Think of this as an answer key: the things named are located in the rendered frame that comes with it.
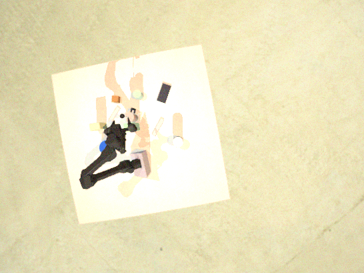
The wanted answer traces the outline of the small orange cube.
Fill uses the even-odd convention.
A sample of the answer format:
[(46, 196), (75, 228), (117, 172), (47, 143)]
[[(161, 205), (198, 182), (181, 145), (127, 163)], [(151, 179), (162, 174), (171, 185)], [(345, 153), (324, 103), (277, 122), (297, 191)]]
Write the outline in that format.
[(112, 95), (112, 102), (113, 103), (120, 103), (120, 97), (116, 95)]

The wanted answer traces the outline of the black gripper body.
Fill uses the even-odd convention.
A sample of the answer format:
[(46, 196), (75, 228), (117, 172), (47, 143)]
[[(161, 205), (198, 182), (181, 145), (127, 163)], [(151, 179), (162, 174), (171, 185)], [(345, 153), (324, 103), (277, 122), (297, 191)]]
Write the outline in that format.
[[(120, 139), (122, 139), (122, 140), (125, 140), (125, 141), (127, 141), (127, 139), (126, 139), (126, 135), (127, 135), (126, 131), (130, 131), (131, 133), (133, 133), (133, 132), (136, 132), (136, 131), (137, 131), (137, 128), (136, 128), (136, 126), (134, 125), (134, 123), (129, 124), (126, 128), (123, 128), (123, 129), (124, 129), (123, 135), (122, 135), (121, 137), (119, 137), (119, 135), (117, 135), (117, 137), (118, 137), (118, 138), (120, 138)], [(108, 135), (110, 134), (110, 133), (108, 133), (107, 131), (108, 131), (108, 129), (104, 129), (104, 134), (105, 134), (106, 136), (108, 136)]]

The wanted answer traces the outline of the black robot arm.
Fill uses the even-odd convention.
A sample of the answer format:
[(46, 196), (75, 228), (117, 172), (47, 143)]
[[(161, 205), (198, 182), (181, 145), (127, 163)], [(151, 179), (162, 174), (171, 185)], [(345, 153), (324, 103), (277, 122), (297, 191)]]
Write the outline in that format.
[(89, 189), (93, 187), (96, 182), (99, 182), (109, 176), (116, 175), (119, 173), (130, 173), (132, 174), (134, 170), (138, 168), (142, 168), (141, 160), (123, 160), (119, 162), (118, 166), (114, 168), (104, 170), (97, 174), (93, 174), (97, 171), (101, 166), (103, 166), (106, 162), (110, 162), (117, 157), (117, 153), (115, 150), (120, 152), (121, 154), (125, 154), (127, 152), (125, 150), (125, 140), (122, 140), (117, 137), (121, 137), (123, 135), (124, 129), (121, 128), (121, 125), (113, 124), (108, 127), (107, 139), (105, 141), (105, 148), (102, 150), (101, 155), (91, 164), (87, 166), (84, 170), (81, 170), (81, 177), (79, 178), (80, 184), (83, 189)]

